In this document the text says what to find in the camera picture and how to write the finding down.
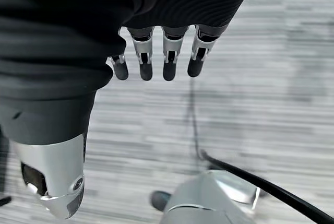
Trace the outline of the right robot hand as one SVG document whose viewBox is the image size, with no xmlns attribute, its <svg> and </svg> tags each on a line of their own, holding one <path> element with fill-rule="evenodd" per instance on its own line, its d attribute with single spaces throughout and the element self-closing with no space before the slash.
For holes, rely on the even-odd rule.
<svg viewBox="0 0 334 224">
<path fill-rule="evenodd" d="M 140 76 L 152 78 L 152 35 L 163 30 L 163 77 L 175 77 L 183 37 L 195 26 L 188 74 L 200 74 L 244 0 L 1 0 L 1 133 L 25 186 L 60 219 L 85 188 L 86 140 L 96 92 L 128 78 L 130 33 Z"/>
</svg>

